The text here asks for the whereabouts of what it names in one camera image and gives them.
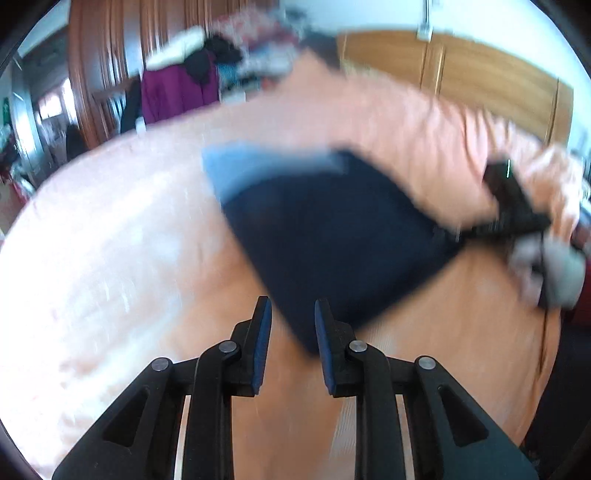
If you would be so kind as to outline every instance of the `white wall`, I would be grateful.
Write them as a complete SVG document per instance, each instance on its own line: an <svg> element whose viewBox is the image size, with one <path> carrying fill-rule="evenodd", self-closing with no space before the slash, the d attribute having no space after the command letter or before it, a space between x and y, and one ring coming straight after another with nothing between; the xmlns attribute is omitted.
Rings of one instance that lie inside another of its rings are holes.
<svg viewBox="0 0 591 480"><path fill-rule="evenodd" d="M10 80L10 69L11 65L9 64L4 70L4 73L0 77L0 105L4 101L7 96L10 96L12 93L12 82Z"/></svg>
<svg viewBox="0 0 591 480"><path fill-rule="evenodd" d="M423 0L281 0L319 30L417 28ZM569 148L591 148L591 79L556 26L530 0L434 0L435 31L452 31L521 57L574 88Z"/></svg>
<svg viewBox="0 0 591 480"><path fill-rule="evenodd" d="M18 54L24 57L47 37L64 28L69 19L70 0L61 0L29 32L21 46L18 47Z"/></svg>

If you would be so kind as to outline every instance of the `wooden cabinet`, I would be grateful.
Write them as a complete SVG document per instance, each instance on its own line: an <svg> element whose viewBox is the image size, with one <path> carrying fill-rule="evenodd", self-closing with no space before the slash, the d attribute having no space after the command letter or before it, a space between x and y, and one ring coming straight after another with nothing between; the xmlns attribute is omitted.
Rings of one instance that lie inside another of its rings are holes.
<svg viewBox="0 0 591 480"><path fill-rule="evenodd" d="M129 79L174 34L275 0L72 0L69 69L80 129L90 148L118 129Z"/></svg>
<svg viewBox="0 0 591 480"><path fill-rule="evenodd" d="M425 42L415 31L363 31L340 35L339 55L434 95L485 108L546 144L568 142L573 89L493 47L445 34Z"/></svg>

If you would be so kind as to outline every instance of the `purple coat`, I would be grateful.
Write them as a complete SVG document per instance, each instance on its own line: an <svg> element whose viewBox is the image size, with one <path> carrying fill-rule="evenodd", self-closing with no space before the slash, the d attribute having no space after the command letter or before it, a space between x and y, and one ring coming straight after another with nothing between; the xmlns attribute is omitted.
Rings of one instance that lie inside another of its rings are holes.
<svg viewBox="0 0 591 480"><path fill-rule="evenodd" d="M196 83L182 65L144 72L142 111L146 124L166 120L218 100L217 70L213 63L206 85Z"/></svg>

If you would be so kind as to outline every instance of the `wardrobe door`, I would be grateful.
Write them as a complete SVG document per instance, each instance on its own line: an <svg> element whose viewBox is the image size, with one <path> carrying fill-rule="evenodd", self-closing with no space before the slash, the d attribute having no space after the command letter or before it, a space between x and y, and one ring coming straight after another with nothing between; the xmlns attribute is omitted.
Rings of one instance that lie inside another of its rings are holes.
<svg viewBox="0 0 591 480"><path fill-rule="evenodd" d="M128 80L179 31L205 28L215 18L247 5L273 7L276 0L72 0L69 26L70 81L80 130L89 148L117 131Z"/></svg>

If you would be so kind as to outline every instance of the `pink blanket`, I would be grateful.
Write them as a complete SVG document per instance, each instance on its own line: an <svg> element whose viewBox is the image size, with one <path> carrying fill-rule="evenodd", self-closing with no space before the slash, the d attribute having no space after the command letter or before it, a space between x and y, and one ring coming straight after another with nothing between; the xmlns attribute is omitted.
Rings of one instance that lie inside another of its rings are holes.
<svg viewBox="0 0 591 480"><path fill-rule="evenodd" d="M508 153L568 239L580 166L511 124L388 79L329 73L311 54L276 92L125 135L59 171L0 251L0 418L48 478L153 358L181 361L229 337L264 286L205 178L204 145L350 147L449 226L494 213L486 159ZM504 263L471 247L361 337L387 355L436 357L519 443L550 374L557 313L523 306ZM261 395L234 402L237 478L353 478L352 401L279 312Z"/></svg>

